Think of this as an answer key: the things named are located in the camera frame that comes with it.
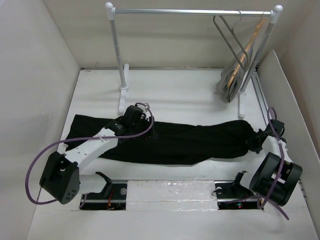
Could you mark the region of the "black trousers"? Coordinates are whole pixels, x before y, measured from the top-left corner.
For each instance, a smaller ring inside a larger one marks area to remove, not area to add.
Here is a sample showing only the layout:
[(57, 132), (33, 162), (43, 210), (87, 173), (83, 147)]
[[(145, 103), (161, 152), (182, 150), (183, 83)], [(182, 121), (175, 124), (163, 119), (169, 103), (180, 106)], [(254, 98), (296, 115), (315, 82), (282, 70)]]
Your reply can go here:
[(247, 140), (256, 132), (245, 120), (216, 125), (189, 125), (156, 121), (146, 135), (120, 139), (101, 158), (151, 165), (192, 166), (215, 159), (234, 159), (250, 151)]

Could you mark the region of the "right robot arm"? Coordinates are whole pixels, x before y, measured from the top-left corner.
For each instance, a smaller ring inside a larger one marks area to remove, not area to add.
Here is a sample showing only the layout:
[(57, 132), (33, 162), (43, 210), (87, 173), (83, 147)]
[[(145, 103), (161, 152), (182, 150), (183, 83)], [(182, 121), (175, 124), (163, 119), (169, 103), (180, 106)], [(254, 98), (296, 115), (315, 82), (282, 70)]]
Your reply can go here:
[(237, 197), (243, 197), (249, 191), (260, 195), (278, 206), (284, 206), (289, 201), (303, 169), (293, 163), (286, 150), (286, 140), (282, 138), (285, 124), (272, 119), (265, 130), (259, 130), (246, 140), (249, 150), (266, 153), (261, 165), (257, 168), (250, 183), (242, 179), (246, 171), (239, 172), (231, 191)]

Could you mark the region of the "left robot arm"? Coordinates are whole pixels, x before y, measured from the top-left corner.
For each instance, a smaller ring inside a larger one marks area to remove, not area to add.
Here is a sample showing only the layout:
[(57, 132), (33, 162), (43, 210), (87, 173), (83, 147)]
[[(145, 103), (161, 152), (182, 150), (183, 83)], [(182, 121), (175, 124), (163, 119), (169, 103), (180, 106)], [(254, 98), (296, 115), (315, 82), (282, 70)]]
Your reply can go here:
[(79, 146), (65, 153), (53, 152), (46, 162), (39, 185), (55, 201), (65, 205), (76, 195), (97, 194), (107, 198), (113, 181), (102, 172), (83, 174), (83, 170), (103, 153), (115, 148), (118, 142), (145, 137), (152, 132), (154, 117), (147, 103), (129, 106), (124, 115), (106, 124), (93, 137), (82, 137)]

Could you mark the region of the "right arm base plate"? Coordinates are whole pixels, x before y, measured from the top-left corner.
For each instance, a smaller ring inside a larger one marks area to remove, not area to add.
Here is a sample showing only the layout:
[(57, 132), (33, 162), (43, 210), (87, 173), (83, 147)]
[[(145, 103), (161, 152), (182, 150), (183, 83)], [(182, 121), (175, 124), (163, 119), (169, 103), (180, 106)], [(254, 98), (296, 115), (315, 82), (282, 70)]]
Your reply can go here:
[(247, 188), (233, 180), (217, 180), (212, 196), (218, 210), (257, 210), (258, 199)]

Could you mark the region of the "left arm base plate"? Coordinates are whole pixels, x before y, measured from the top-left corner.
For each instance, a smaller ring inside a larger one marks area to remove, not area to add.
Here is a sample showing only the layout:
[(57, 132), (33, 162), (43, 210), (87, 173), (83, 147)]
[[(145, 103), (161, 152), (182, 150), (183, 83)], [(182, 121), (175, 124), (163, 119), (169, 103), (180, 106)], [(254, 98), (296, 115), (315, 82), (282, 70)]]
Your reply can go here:
[(116, 180), (106, 193), (82, 195), (79, 209), (83, 211), (122, 211), (126, 209), (128, 181)]

